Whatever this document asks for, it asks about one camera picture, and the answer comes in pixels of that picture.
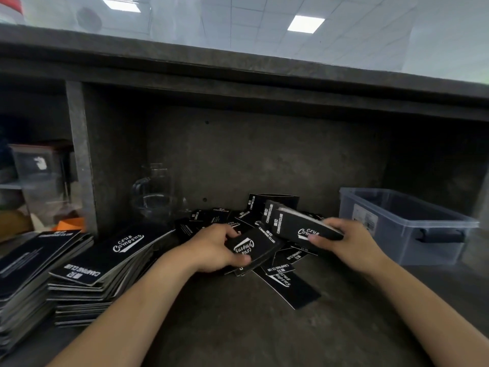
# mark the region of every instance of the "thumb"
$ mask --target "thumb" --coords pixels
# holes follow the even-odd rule
[[[241,267],[245,267],[249,263],[251,263],[251,256],[250,255],[243,255],[241,253],[234,253],[233,256],[231,257],[229,265],[241,268]]]
[[[325,250],[333,251],[334,249],[334,241],[330,241],[327,238],[318,236],[317,234],[309,234],[308,235],[309,242],[313,245],[323,248]]]

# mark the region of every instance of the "white ceiling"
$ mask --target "white ceiling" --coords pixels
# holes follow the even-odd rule
[[[22,4],[34,26],[86,32],[77,12],[89,8],[104,35],[390,71],[402,69],[418,13],[418,0],[136,1],[141,13],[112,10],[101,0]],[[326,20],[314,34],[287,31],[295,15]]]

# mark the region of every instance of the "gray back wall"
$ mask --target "gray back wall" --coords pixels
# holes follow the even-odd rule
[[[157,106],[147,126],[149,162],[174,170],[191,208],[244,209],[250,192],[283,193],[337,215],[340,187],[380,187],[390,147],[372,123],[228,110]]]

